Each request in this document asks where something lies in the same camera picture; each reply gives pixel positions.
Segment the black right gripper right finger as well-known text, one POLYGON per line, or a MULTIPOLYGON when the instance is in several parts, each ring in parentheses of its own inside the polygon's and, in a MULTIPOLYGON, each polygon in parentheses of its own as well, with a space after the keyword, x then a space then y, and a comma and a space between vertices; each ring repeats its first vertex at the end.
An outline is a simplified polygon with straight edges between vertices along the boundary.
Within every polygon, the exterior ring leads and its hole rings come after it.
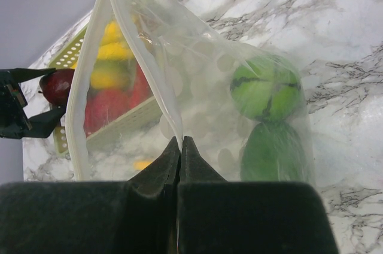
POLYGON ((180 253, 338 253, 318 192, 299 182, 228 182, 185 137, 180 253))

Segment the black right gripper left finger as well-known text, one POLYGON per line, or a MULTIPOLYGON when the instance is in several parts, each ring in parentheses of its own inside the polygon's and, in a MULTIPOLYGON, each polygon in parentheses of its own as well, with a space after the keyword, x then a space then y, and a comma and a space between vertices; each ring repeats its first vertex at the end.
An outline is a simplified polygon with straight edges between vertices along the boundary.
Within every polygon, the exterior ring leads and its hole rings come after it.
POLYGON ((172 139, 127 181, 3 185, 1 252, 165 253, 179 158, 172 139))

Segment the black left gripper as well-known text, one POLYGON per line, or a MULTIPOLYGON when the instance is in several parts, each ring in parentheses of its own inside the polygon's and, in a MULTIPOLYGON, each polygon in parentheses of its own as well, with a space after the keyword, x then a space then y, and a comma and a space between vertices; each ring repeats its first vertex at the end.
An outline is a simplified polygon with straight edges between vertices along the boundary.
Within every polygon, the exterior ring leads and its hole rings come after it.
POLYGON ((55 107, 28 118, 23 110, 28 102, 20 85, 54 72, 56 68, 1 70, 1 138, 48 138, 50 136, 65 114, 66 108, 55 107))

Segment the dark red apple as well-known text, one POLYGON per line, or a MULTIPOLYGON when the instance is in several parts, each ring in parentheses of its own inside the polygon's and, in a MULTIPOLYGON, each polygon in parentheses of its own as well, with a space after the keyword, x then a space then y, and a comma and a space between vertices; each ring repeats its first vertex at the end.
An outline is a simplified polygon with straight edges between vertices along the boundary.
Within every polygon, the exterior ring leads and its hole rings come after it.
POLYGON ((51 105, 66 108, 74 72, 74 69, 57 69, 40 79, 41 92, 51 105))

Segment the green bell pepper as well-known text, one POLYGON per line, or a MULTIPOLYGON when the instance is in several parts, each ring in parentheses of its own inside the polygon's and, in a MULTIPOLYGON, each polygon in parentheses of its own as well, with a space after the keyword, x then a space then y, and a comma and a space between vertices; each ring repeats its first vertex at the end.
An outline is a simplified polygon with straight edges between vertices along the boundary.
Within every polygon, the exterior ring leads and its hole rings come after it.
POLYGON ((254 127, 242 153, 240 177, 243 182, 315 181, 299 134, 285 122, 262 122, 254 127))

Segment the clear zip top bag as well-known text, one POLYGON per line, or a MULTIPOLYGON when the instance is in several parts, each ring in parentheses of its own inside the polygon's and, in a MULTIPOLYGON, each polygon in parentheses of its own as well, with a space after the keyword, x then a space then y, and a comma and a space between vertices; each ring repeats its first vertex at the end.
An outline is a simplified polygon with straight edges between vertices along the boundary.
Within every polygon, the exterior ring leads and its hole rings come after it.
MULTIPOLYGON (((236 109, 230 83, 237 67, 258 55, 281 56, 223 38, 176 0, 96 0, 65 117, 76 180, 127 180, 153 163, 172 139, 182 152, 184 138, 191 137, 216 172, 226 180, 242 181, 241 157, 248 137, 267 121, 248 119, 236 109), (147 129, 89 148, 83 123, 90 67, 112 20, 145 75, 160 117, 147 129)), ((279 122, 296 130, 314 167, 303 86, 300 105, 279 122)))

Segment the green striped watermelon toy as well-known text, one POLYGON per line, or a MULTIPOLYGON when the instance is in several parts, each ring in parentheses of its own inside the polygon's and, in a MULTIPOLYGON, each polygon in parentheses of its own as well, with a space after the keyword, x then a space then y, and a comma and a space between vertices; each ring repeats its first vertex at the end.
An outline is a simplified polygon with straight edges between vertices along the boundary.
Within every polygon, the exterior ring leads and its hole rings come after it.
POLYGON ((291 62, 278 55, 258 55, 237 67, 230 94, 236 109, 246 118, 279 122, 300 105, 302 86, 291 62))

